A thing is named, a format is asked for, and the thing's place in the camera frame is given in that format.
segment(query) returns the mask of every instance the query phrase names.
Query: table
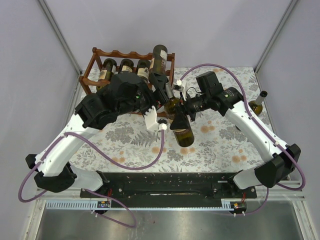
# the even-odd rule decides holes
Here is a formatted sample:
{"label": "table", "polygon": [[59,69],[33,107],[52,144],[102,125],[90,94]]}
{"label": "table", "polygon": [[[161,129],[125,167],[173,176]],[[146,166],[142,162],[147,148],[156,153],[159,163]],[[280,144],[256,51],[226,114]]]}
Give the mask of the table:
{"label": "table", "polygon": [[[190,68],[174,69],[175,81]],[[252,67],[229,68],[240,80],[247,99],[255,99],[260,89]],[[234,79],[224,70],[214,67],[201,67],[184,78],[188,87],[198,91],[196,76],[214,71],[225,89],[239,87]],[[93,68],[89,78],[97,81],[99,69]],[[188,93],[194,96],[195,90]],[[263,108],[259,116],[271,129],[270,119]],[[165,144],[159,161],[148,169],[139,172],[199,172],[221,173],[238,172],[263,163],[258,151],[247,137],[218,112],[206,110],[197,113],[195,122],[191,123],[195,141],[190,147],[180,147],[174,134],[168,129],[165,132]],[[90,140],[116,162],[128,167],[141,167],[152,162],[158,155],[161,144],[161,133],[148,132],[141,115],[125,114],[117,121],[108,124]],[[95,150],[84,144],[70,159],[78,168],[102,172],[132,172],[122,169],[104,159]]]}

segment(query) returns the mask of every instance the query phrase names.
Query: white plastic arm segment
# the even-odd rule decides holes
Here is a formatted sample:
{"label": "white plastic arm segment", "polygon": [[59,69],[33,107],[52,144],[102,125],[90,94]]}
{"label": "white plastic arm segment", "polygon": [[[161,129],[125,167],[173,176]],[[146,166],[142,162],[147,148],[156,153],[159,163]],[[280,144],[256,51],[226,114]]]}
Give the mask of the white plastic arm segment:
{"label": "white plastic arm segment", "polygon": [[[278,147],[274,146],[274,143],[253,122],[253,120],[249,118],[243,101],[236,103],[233,107],[233,109],[228,109],[228,111],[226,111],[225,117],[244,133],[257,149],[264,162],[271,160],[274,153],[280,154],[282,152]],[[281,146],[284,148],[286,147],[287,143],[285,141],[281,140],[269,130],[253,111],[251,111],[251,114]]]}
{"label": "white plastic arm segment", "polygon": [[[72,115],[69,123],[52,142],[54,142],[58,137],[63,136],[65,132],[74,132],[86,139],[89,139],[99,131],[90,127],[83,128],[83,124],[84,122],[79,115]],[[83,141],[74,136],[65,137],[52,149],[44,160],[44,163],[38,167],[38,170],[43,172],[44,177],[58,176],[70,158],[83,144]],[[35,163],[40,162],[40,158],[44,155],[47,149],[48,147],[40,154],[36,155]]]}

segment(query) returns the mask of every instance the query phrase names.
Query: wine bottle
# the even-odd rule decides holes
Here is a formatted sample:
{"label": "wine bottle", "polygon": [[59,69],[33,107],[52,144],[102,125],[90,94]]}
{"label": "wine bottle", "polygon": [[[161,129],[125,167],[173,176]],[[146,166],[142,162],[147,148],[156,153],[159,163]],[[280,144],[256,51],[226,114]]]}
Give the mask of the wine bottle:
{"label": "wine bottle", "polygon": [[168,49],[163,45],[153,48],[150,73],[165,74],[167,65]]}
{"label": "wine bottle", "polygon": [[[115,60],[113,60],[112,58],[107,58],[106,60],[104,60],[98,82],[102,82],[104,86],[107,85],[111,77],[115,74],[116,68],[117,62]],[[96,90],[98,91],[104,86],[97,86]]]}
{"label": "wine bottle", "polygon": [[[168,121],[171,124],[176,116],[175,106],[180,101],[180,99],[174,96],[174,93],[170,86],[170,82],[167,82],[167,84],[165,85],[165,90],[166,90],[166,93],[168,94],[169,102],[167,102],[164,105],[164,110],[166,112]],[[175,129],[173,130],[173,133],[177,143],[183,148],[189,147],[195,141],[195,136],[194,136],[194,133],[192,132],[190,124],[187,129]]]}
{"label": "wine bottle", "polygon": [[145,59],[140,59],[138,65],[136,66],[136,74],[142,78],[142,80],[147,84],[149,79],[149,68],[150,61]]}
{"label": "wine bottle", "polygon": [[261,91],[256,100],[250,101],[248,103],[249,107],[252,109],[252,111],[254,111],[254,113],[257,116],[259,116],[262,110],[264,109],[264,107],[262,106],[262,102],[264,101],[267,95],[268,93],[266,91]]}
{"label": "wine bottle", "polygon": [[129,71],[132,72],[134,70],[134,62],[128,58],[125,58],[120,63],[119,72]]}

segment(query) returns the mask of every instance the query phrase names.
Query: wooden wine rack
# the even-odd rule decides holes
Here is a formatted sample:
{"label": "wooden wine rack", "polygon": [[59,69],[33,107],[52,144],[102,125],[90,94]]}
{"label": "wooden wine rack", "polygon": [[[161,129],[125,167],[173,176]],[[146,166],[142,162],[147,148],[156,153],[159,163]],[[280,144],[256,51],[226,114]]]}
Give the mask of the wooden wine rack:
{"label": "wooden wine rack", "polygon": [[[149,61],[152,59],[151,52],[148,53],[147,55],[140,55],[135,51],[131,51],[130,53],[126,54],[126,53],[119,52],[118,50],[113,50],[112,52],[105,52],[105,51],[102,51],[101,49],[98,49],[96,47],[92,48],[92,52],[93,52],[92,57],[90,59],[88,67],[86,68],[86,70],[84,72],[84,75],[79,77],[79,82],[80,82],[85,94],[87,94],[87,95],[92,93],[89,86],[99,86],[99,87],[103,86],[102,85],[103,83],[97,82],[97,81],[92,81],[88,78],[89,73],[90,73],[93,65],[95,64],[95,62],[97,63],[97,65],[101,71],[103,64],[102,64],[100,57],[122,58],[122,59],[145,59],[145,60],[149,60]],[[175,54],[174,53],[168,54],[166,61],[171,62],[170,70],[167,70],[165,72],[165,74],[167,76],[169,76],[169,80],[172,85],[174,82]]]}

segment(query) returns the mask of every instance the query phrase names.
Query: gray wall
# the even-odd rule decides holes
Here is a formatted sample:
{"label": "gray wall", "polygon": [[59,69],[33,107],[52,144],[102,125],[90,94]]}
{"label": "gray wall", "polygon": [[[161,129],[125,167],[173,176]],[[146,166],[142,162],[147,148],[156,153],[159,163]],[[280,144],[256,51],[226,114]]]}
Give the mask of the gray wall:
{"label": "gray wall", "polygon": [[77,74],[35,0],[1,1],[0,22],[0,238],[18,240],[31,206],[17,197],[24,158],[62,129]]}
{"label": "gray wall", "polygon": [[177,67],[255,66],[290,0],[47,0],[85,69],[92,47],[176,53]]}
{"label": "gray wall", "polygon": [[[302,149],[307,204],[320,230],[320,1],[300,1],[258,73],[275,129]],[[294,178],[300,178],[296,171]]]}

